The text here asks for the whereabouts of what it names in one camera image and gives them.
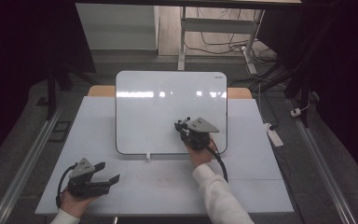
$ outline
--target white table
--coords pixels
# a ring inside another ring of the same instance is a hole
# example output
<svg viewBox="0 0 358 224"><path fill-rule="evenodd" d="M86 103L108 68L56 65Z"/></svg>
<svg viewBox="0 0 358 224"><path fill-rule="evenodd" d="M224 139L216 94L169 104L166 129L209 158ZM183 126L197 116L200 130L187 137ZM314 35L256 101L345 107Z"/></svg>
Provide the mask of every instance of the white table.
<svg viewBox="0 0 358 224"><path fill-rule="evenodd" d="M62 173L85 157L92 164L106 162L93 182L121 174L109 194L91 204L90 215L206 215L187 155L153 157L148 162L144 156L124 156L116 151L115 99L84 98L35 213L57 213L55 196ZM222 159L232 192L244 209L249 213L293 212L255 100L228 99L228 132ZM212 167L221 173L216 161Z"/></svg>

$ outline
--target metal frame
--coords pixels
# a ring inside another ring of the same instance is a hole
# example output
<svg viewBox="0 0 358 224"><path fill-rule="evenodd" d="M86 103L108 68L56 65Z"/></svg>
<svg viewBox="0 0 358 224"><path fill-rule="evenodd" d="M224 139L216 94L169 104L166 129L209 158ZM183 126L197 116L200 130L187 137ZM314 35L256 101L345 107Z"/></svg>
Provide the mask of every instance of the metal frame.
<svg viewBox="0 0 358 224"><path fill-rule="evenodd" d="M252 0L75 0L75 3L171 6L171 7L222 7L267 10L301 10L304 7L330 7L328 4L277 3Z"/></svg>
<svg viewBox="0 0 358 224"><path fill-rule="evenodd" d="M22 189L27 183L28 177L34 169L34 166L37 162L37 159L39 158L40 153L43 150L43 147L48 141L48 136L54 128L54 124L56 123L58 117L62 112L62 108L65 105L66 99L67 94L65 93L60 100L57 110L52 115L51 119L45 121L42 130L36 137L30 150L22 161L19 170L17 171L9 187L7 188L5 195L2 197L2 200L0 202L0 223L7 222L7 219L10 216L14 205L20 197Z"/></svg>
<svg viewBox="0 0 358 224"><path fill-rule="evenodd" d="M243 50L243 56L246 66L251 75L256 75L257 71L250 55L252 46L255 42L255 36L260 26L264 10L257 10L254 21L234 21L234 20L216 20L186 18L186 7L181 7L181 38L178 55L178 70L185 70L185 35L186 32L209 32L209 33L227 33L227 34L247 34L250 35L246 49Z"/></svg>
<svg viewBox="0 0 358 224"><path fill-rule="evenodd" d="M291 109L294 108L289 99L286 99L286 103ZM336 179L333 177L326 161L324 160L324 156L316 144L310 129L306 128L300 119L296 119L296 125L300 130L301 136L303 137L308 150L310 151L310 155L312 156L316 168L321 175L324 185L326 186L327 191L333 200L338 215L341 217L342 223L356 224L357 222L351 211L351 208L348 205L348 202L345 199L344 194L342 193L342 190L339 187Z"/></svg>

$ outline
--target white sleeve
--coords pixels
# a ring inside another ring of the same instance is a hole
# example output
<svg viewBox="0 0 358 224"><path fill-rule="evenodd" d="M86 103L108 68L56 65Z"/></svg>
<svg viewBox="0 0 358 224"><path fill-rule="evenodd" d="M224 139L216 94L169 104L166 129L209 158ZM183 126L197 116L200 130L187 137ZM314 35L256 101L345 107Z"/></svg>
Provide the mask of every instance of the white sleeve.
<svg viewBox="0 0 358 224"><path fill-rule="evenodd" d="M66 212L62 211L60 208L57 216L54 218L51 224L77 224L79 221L80 218L73 217L67 214Z"/></svg>
<svg viewBox="0 0 358 224"><path fill-rule="evenodd" d="M205 208L213 224L254 224L232 195L226 180L221 175L216 175L208 164L197 167L193 177L200 184Z"/></svg>

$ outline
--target hand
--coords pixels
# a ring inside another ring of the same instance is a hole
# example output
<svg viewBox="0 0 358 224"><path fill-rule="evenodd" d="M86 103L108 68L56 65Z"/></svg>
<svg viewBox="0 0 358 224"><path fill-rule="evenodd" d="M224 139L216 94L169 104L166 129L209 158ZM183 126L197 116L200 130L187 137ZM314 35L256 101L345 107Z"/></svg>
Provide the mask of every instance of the hand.
<svg viewBox="0 0 358 224"><path fill-rule="evenodd" d="M210 136L211 141L209 143L209 147L213 150L216 151L216 146L213 143L213 139ZM209 152L207 149L202 149L202 150L193 150L190 146L188 146L185 143L185 146L187 148L188 154L190 155L190 160L191 163L193 163L194 168L199 167L199 165L203 164L203 163L207 163L207 162L211 162L212 160L212 154L211 152Z"/></svg>
<svg viewBox="0 0 358 224"><path fill-rule="evenodd" d="M61 210L67 214L81 218L90 203L99 197L76 198L68 190L61 195Z"/></svg>

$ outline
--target whiteboard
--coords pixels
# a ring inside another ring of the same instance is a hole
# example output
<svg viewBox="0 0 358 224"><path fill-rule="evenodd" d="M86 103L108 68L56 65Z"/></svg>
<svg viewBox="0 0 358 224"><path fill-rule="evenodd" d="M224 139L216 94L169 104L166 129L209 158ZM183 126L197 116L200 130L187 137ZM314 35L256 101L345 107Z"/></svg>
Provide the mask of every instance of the whiteboard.
<svg viewBox="0 0 358 224"><path fill-rule="evenodd" d="M185 154L179 119L199 117L227 148L227 77L219 72L122 71L116 78L116 148L122 154Z"/></svg>

